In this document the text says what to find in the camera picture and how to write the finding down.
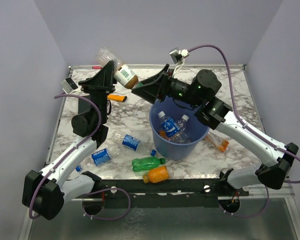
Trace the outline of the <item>blue label water bottle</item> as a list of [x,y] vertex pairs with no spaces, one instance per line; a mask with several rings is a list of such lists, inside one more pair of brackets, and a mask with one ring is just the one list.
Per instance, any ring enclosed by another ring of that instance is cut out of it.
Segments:
[[160,126],[168,138],[175,136],[180,131],[180,127],[176,124],[174,119],[167,116],[164,111],[160,111],[157,116],[159,118]]

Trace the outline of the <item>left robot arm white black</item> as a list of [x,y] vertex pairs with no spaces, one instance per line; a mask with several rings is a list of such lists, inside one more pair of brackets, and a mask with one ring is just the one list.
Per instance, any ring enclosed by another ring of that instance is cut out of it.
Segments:
[[77,95],[90,104],[90,109],[71,120],[77,138],[55,161],[40,171],[31,170],[24,179],[22,204],[28,207],[28,216],[34,220],[53,219],[66,201],[87,194],[93,198],[101,190],[99,177],[84,173],[78,180],[67,181],[75,168],[107,138],[108,95],[115,91],[115,63],[110,60],[102,69],[86,80],[78,82],[89,98]]

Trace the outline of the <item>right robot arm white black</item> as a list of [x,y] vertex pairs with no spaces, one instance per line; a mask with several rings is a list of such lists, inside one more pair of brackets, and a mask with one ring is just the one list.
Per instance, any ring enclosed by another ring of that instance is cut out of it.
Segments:
[[156,75],[141,81],[132,93],[151,104],[169,97],[190,105],[196,110],[194,116],[201,124],[229,136],[260,159],[261,163],[256,166],[221,174],[219,189],[224,195],[230,196],[237,189],[257,184],[281,189],[298,146],[292,142],[279,142],[237,117],[230,105],[217,98],[221,86],[211,70],[200,70],[188,84],[174,78],[173,71],[166,65]]

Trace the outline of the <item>brown coffee bottle green cap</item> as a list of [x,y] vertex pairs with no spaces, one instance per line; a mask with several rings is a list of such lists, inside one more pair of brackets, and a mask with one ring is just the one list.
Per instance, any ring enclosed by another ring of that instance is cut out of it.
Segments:
[[109,48],[102,47],[96,53],[96,60],[104,67],[109,61],[114,62],[113,77],[126,89],[133,89],[139,84],[139,78],[135,72],[116,56]]

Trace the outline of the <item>large clear water bottle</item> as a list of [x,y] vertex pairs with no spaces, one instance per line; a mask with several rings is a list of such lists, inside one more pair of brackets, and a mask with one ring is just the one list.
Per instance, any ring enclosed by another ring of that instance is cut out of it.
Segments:
[[179,120],[175,122],[179,126],[179,131],[169,138],[171,142],[177,144],[188,144],[192,141],[191,138],[186,134],[186,124],[188,120],[189,117],[184,114]]

